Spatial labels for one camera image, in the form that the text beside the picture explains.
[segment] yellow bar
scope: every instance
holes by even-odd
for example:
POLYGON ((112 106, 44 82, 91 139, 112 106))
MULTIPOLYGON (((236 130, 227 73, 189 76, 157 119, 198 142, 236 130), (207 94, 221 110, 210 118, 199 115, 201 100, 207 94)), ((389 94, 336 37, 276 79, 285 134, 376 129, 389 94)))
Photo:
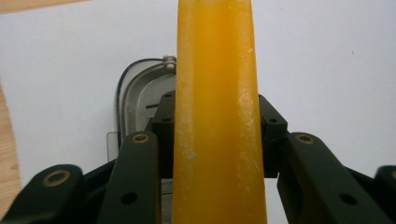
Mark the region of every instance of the yellow bar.
POLYGON ((266 223, 250 0, 179 0, 173 224, 266 223))

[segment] brass screw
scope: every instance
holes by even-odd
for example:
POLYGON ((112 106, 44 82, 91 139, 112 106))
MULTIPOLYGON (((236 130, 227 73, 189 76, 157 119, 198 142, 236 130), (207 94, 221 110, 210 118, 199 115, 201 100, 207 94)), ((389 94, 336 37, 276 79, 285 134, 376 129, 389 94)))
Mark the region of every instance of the brass screw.
POLYGON ((297 140, 299 140, 300 142, 302 142, 304 144, 313 144, 315 142, 313 137, 306 135, 306 134, 298 134, 296 137, 297 137, 297 140))
POLYGON ((135 143, 145 143, 149 140, 149 136, 145 133, 139 133, 132 137, 132 141, 135 143))
POLYGON ((62 184, 64 181, 66 181, 70 177, 70 172, 66 170, 56 170, 49 175, 47 175, 44 180, 43 180, 43 185, 46 188, 51 188, 58 186, 62 184), (60 178, 57 178, 55 180, 51 180, 51 178, 55 175, 61 175, 60 178))

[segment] white surface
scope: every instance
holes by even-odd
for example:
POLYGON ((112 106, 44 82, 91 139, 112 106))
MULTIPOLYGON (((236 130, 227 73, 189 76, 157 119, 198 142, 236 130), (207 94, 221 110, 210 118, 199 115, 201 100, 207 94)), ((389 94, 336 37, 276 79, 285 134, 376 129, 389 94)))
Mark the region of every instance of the white surface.
MULTIPOLYGON (((291 132, 367 175, 396 164, 396 2, 253 1, 260 93, 291 132)), ((126 66, 176 53, 177 1, 96 0, 0 16, 0 76, 26 184, 57 163, 106 162, 126 66)), ((286 223, 275 181, 270 223, 286 223)))

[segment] yellow plastic stick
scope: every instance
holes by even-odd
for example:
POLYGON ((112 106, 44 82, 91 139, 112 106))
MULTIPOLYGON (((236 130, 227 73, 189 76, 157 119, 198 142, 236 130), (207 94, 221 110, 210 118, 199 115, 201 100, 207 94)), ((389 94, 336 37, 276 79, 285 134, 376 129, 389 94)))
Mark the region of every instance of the yellow plastic stick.
POLYGON ((266 223, 250 0, 179 0, 173 224, 266 223))

